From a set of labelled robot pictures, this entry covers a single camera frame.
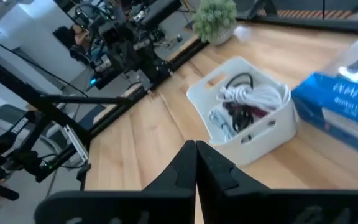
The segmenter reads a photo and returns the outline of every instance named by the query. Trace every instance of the person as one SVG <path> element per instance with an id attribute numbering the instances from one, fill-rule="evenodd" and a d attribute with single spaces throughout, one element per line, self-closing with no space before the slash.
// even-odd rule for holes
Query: person
<path id="1" fill-rule="evenodd" d="M 75 44 L 82 46 L 85 50 L 86 53 L 88 53 L 88 49 L 91 45 L 90 43 L 90 33 L 85 30 L 82 29 L 82 27 L 80 27 L 77 24 L 74 24 L 71 27 L 73 33 L 74 33 L 74 40 L 75 40 Z M 107 48 L 103 47 L 101 49 L 102 46 L 99 47 L 95 47 L 93 49 L 91 49 L 91 53 L 89 55 L 89 57 L 91 58 L 91 60 L 98 60 L 100 58 L 100 56 L 102 56 L 103 54 L 106 54 Z"/>

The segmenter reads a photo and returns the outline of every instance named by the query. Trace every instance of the potted plant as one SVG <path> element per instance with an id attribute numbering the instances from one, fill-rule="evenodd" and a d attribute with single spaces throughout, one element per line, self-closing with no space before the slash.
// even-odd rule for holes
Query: potted plant
<path id="1" fill-rule="evenodd" d="M 202 0 L 193 18 L 193 30 L 203 42 L 219 45 L 230 39 L 236 16 L 233 0 Z"/>

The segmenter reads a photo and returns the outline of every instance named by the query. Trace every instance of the blue box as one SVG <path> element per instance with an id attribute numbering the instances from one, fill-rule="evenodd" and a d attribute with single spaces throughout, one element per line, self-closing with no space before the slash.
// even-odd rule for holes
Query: blue box
<path id="1" fill-rule="evenodd" d="M 358 150 L 358 41 L 292 91 L 301 119 Z"/>

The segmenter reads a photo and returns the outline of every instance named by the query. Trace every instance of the wood grain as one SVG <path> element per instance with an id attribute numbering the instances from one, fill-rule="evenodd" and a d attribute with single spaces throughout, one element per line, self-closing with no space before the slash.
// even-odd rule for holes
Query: wood grain
<path id="1" fill-rule="evenodd" d="M 207 46 L 151 96 L 93 139 L 86 190 L 143 189 L 187 139 L 208 142 L 186 91 L 225 60 L 240 55 L 291 88 L 323 68 L 358 36 L 248 24 L 251 38 Z M 248 166 L 245 173 L 271 188 L 358 189 L 358 152 L 302 121 L 295 138 Z M 197 204 L 196 222 L 202 223 Z"/>

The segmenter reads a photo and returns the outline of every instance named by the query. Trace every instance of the floor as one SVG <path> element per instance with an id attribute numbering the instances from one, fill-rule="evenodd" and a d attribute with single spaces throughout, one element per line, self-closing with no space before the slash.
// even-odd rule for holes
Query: floor
<path id="1" fill-rule="evenodd" d="M 141 190 L 187 139 L 208 142 L 208 132 L 186 91 L 225 60 L 239 55 L 294 88 L 358 38 L 247 25 L 252 33 L 247 42 L 232 37 L 222 46 L 207 46 L 92 140 L 89 161 L 94 168 L 87 174 L 86 190 Z M 275 189 L 358 189 L 358 152 L 302 121 L 293 139 L 239 168 Z M 197 203 L 196 223 L 202 222 Z"/>
<path id="2" fill-rule="evenodd" d="M 194 7 L 197 7 L 199 0 L 190 1 L 190 4 Z M 189 14 L 176 12 L 161 23 L 162 29 L 165 30 L 165 33 L 168 36 L 180 34 L 183 40 L 172 49 L 156 49 L 158 56 L 161 58 L 169 58 L 172 53 L 177 51 L 178 48 L 192 36 L 190 32 L 183 29 L 187 25 L 187 21 L 191 21 L 191 16 Z M 85 70 L 79 74 L 71 84 L 80 90 L 84 90 L 88 86 L 90 75 L 91 72 L 89 70 Z M 129 79 L 125 78 L 124 76 L 117 77 L 115 80 L 113 80 L 113 82 L 108 84 L 102 90 L 92 88 L 86 93 L 89 96 L 119 96 L 127 90 L 131 84 L 130 82 L 135 82 L 137 80 L 135 73 L 130 72 L 127 75 Z M 64 95 L 69 95 L 72 93 L 80 96 L 80 94 L 72 88 L 66 87 L 63 90 Z M 78 105 L 70 104 L 67 105 L 65 111 L 70 113 L 73 111 L 76 112 L 78 110 L 75 119 L 80 121 L 94 107 L 95 105 L 81 105 L 78 107 Z M 47 154 L 45 152 L 49 152 L 49 148 L 41 142 L 38 142 L 34 149 L 36 149 L 40 155 Z M 12 178 L 7 180 L 6 184 L 11 189 L 18 191 L 21 197 L 18 201 L 15 202 L 3 202 L 2 208 L 0 209 L 0 223 L 34 223 L 33 214 L 35 208 L 37 207 L 38 203 L 40 203 L 47 195 L 62 190 L 78 190 L 80 188 L 80 182 L 76 180 L 76 174 L 76 170 L 67 171 L 66 169 L 61 168 L 57 170 L 55 175 L 51 175 L 48 177 L 48 179 L 38 184 L 35 182 L 31 175 L 24 171 L 15 173 Z"/>

